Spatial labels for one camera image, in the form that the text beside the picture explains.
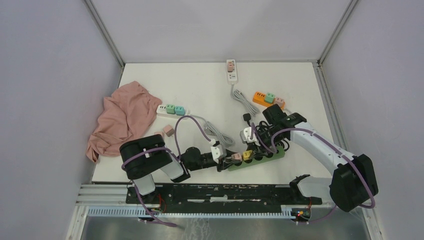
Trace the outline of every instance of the orange power strip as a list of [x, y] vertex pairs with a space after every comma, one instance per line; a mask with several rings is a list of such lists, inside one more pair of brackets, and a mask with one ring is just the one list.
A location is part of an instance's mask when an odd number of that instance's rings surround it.
[[272, 106], [274, 104], [278, 104], [278, 106], [281, 109], [284, 109], [284, 107], [286, 106], [286, 102], [284, 102], [284, 100], [282, 98], [280, 98], [280, 97], [276, 97], [276, 98], [274, 98], [274, 100], [272, 101], [272, 103], [268, 103], [268, 102], [265, 101], [265, 96], [266, 96], [266, 94], [257, 91], [257, 92], [254, 93], [253, 100], [252, 101], [254, 103], [259, 104], [259, 105], [262, 105], [264, 107], [270, 107], [270, 106]]

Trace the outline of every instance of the white table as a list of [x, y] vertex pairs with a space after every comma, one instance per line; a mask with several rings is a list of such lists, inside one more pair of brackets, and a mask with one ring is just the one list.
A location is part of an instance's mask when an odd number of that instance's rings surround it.
[[[286, 101], [292, 112], [303, 115], [321, 134], [333, 139], [324, 110], [318, 82], [310, 62], [240, 62], [237, 63], [239, 82], [234, 89], [252, 99], [256, 91], [273, 93]], [[239, 133], [247, 124], [243, 121], [244, 106], [231, 99], [226, 79], [226, 64], [222, 63], [129, 63], [126, 64], [120, 86], [139, 82], [149, 92], [162, 99], [163, 105], [174, 104], [189, 109], [212, 122], [223, 133], [230, 135], [236, 144], [229, 149], [243, 152]], [[265, 107], [257, 104], [263, 111]], [[253, 118], [257, 124], [264, 120], [262, 114]], [[176, 119], [157, 117], [145, 136], [172, 126]], [[181, 152], [195, 146], [202, 153], [210, 152], [196, 124], [183, 120], [178, 125], [178, 143]], [[166, 145], [177, 154], [174, 136], [165, 137]], [[93, 182], [125, 182], [121, 169], [122, 159], [100, 156], [92, 177]], [[235, 171], [217, 172], [215, 167], [191, 172], [184, 183], [199, 184], [288, 184], [296, 176], [310, 174], [314, 177], [331, 177], [330, 173], [306, 150], [290, 144], [284, 158], [249, 166]], [[153, 173], [156, 183], [171, 183], [160, 170]]]

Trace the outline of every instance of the teal cube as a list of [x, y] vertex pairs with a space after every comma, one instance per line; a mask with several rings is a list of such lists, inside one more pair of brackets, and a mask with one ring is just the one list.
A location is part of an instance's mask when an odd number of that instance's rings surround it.
[[166, 105], [166, 113], [167, 114], [175, 114], [175, 105], [167, 104]]
[[184, 116], [184, 114], [186, 114], [186, 110], [182, 106], [175, 106], [175, 114], [178, 116]]
[[274, 99], [276, 98], [276, 96], [274, 95], [274, 94], [272, 94], [272, 93], [267, 93], [266, 94], [266, 96], [265, 96], [265, 102], [267, 102], [267, 103], [269, 103], [269, 104], [272, 104], [273, 102], [274, 102]]

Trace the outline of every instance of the green cube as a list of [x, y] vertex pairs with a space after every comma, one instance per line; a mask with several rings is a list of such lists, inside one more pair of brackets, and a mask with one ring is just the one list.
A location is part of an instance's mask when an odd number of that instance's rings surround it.
[[166, 105], [166, 113], [167, 114], [175, 114], [175, 105], [167, 104]]
[[274, 95], [274, 94], [272, 94], [272, 93], [267, 93], [266, 94], [266, 96], [265, 96], [265, 102], [267, 102], [267, 103], [269, 103], [269, 104], [272, 104], [273, 102], [274, 102], [274, 99], [276, 98], [276, 96]]

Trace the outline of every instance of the orange block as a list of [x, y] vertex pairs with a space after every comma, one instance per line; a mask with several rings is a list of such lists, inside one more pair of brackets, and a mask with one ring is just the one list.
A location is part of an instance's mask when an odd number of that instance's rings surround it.
[[[266, 94], [264, 94], [264, 93], [262, 93], [262, 92], [257, 91], [257, 92], [255, 92], [255, 93], [254, 93], [254, 95], [253, 95], [253, 100], [252, 100], [252, 101], [253, 101], [254, 103], [256, 103], [256, 104], [262, 105], [262, 106], [267, 107], [267, 108], [275, 104], [275, 99], [274, 99], [274, 101], [273, 101], [272, 103], [268, 103], [268, 102], [266, 102], [266, 101], [265, 101], [265, 96], [266, 96]], [[285, 106], [285, 105], [286, 105], [286, 103], [284, 102], [284, 103], [280, 106], [280, 108], [281, 108], [281, 109], [284, 109], [284, 106]]]

